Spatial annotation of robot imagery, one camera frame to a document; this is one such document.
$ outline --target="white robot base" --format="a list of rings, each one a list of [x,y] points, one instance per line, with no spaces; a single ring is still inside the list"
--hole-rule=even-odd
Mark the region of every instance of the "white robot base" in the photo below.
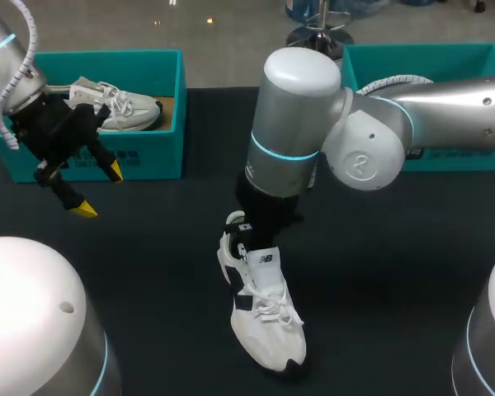
[[[83,283],[55,250],[0,238],[0,396],[120,396]]]
[[[469,316],[451,376],[456,396],[495,396],[495,267]]]

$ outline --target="white sneaker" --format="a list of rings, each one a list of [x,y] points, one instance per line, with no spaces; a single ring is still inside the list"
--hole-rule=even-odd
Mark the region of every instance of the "white sneaker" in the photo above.
[[[86,103],[97,113],[102,105],[110,109],[99,132],[146,130],[162,115],[163,105],[153,97],[121,91],[107,82],[92,82],[80,77],[72,85],[48,86],[49,93],[68,93],[68,105]]]
[[[227,224],[242,223],[243,217],[242,211],[234,212]],[[247,353],[269,370],[284,372],[302,365],[303,322],[282,275],[279,248],[246,253],[237,234],[224,233],[218,259],[233,291],[231,326]]]

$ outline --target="teal shoe box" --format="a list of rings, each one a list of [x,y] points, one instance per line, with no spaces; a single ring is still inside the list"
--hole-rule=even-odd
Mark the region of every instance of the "teal shoe box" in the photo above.
[[[348,45],[342,84],[353,90],[396,74],[416,74],[435,83],[495,76],[493,44]],[[495,170],[495,152],[413,149],[404,171]]]
[[[173,97],[172,128],[143,132],[103,132],[100,141],[113,152],[125,180],[176,179],[182,175],[187,90],[182,52],[175,49],[47,52],[36,56],[49,85],[69,85],[80,76],[120,90],[151,97]],[[0,135],[0,155],[15,182],[35,182],[39,161],[21,144],[10,150]],[[84,148],[62,169],[71,182],[108,180]]]

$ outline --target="robotic arm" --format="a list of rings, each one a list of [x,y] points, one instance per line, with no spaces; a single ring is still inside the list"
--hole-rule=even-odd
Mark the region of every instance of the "robotic arm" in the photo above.
[[[19,149],[22,143],[40,160],[35,170],[37,183],[50,187],[66,210],[95,217],[96,211],[62,178],[59,169],[67,167],[68,159],[86,146],[111,181],[123,180],[116,157],[98,139],[97,128],[110,110],[103,106],[95,114],[90,105],[71,110],[61,97],[45,95],[45,76],[32,65],[37,41],[33,17],[21,0],[11,2],[26,19],[30,44],[26,53],[0,19],[0,132],[10,149]],[[14,135],[3,115],[11,119]]]
[[[396,178],[409,149],[495,150],[495,78],[427,82],[376,84],[365,96],[341,89],[339,68],[319,52],[270,55],[236,190],[252,226],[246,244],[273,246],[298,219],[321,152],[337,179],[370,191]]]

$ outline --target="new balance logo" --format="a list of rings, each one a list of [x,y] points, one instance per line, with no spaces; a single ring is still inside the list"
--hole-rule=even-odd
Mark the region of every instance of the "new balance logo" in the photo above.
[[[272,254],[268,254],[268,255],[262,256],[261,257],[261,260],[259,261],[259,263],[270,262],[271,260],[273,260],[273,255]]]

